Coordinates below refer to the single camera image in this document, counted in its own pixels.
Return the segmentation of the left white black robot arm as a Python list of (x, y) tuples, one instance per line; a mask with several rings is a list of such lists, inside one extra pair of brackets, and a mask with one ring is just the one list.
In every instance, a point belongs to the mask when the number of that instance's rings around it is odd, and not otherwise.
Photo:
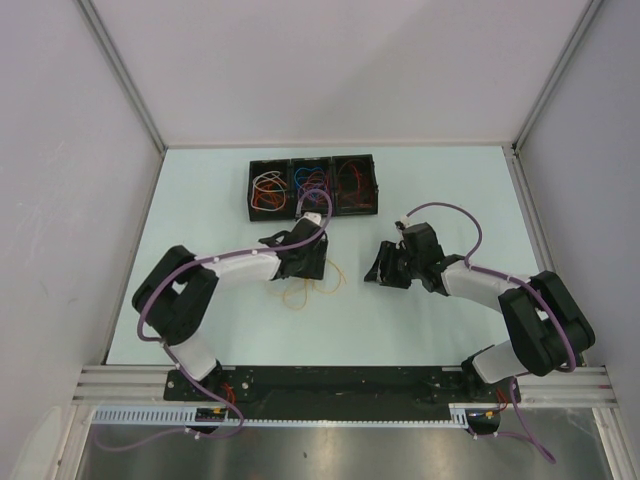
[(202, 259), (182, 245), (170, 248), (133, 294), (139, 338), (163, 346), (197, 398), (214, 397), (219, 361), (200, 334), (214, 295), (251, 282), (322, 278), (328, 238), (321, 221), (305, 213), (291, 230), (260, 239), (258, 248)]

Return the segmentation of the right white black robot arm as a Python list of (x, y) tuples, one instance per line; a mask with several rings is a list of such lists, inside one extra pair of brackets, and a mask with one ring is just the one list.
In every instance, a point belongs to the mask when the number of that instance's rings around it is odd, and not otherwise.
[(595, 344), (593, 328), (556, 273), (519, 277), (471, 265), (461, 255), (445, 254), (428, 223), (398, 221), (396, 227), (401, 240), (380, 244), (366, 282), (407, 289), (419, 281), (430, 293), (470, 300), (503, 317), (509, 339), (461, 364), (461, 388), (469, 399), (486, 400), (512, 377), (571, 370)]

